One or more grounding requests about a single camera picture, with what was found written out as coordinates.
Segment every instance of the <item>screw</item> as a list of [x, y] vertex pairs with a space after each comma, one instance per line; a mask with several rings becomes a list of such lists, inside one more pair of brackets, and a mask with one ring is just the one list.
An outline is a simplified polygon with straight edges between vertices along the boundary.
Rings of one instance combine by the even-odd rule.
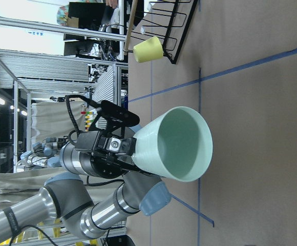
[[113, 141], [113, 142], [111, 143], [111, 146], [112, 146], [113, 148], [117, 148], [117, 147], [119, 146], [119, 144], [118, 144], [117, 141]]

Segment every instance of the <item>person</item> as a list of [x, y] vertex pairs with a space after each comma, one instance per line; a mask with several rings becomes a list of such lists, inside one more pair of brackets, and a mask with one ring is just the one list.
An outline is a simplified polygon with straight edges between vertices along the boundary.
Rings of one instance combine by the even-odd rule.
[[105, 0], [105, 3], [114, 9], [118, 7], [118, 0]]

